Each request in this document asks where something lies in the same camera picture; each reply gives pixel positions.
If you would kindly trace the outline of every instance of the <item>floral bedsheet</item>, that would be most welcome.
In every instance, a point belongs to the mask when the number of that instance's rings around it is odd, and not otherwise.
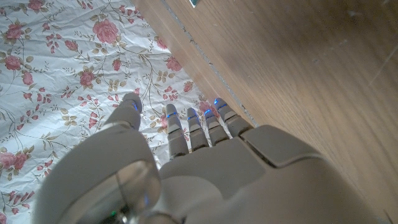
[[[185,127],[187,108],[210,109],[129,0],[0,1],[0,35],[1,224],[30,223],[42,181],[124,94],[141,97],[159,167],[169,160],[165,105]]]

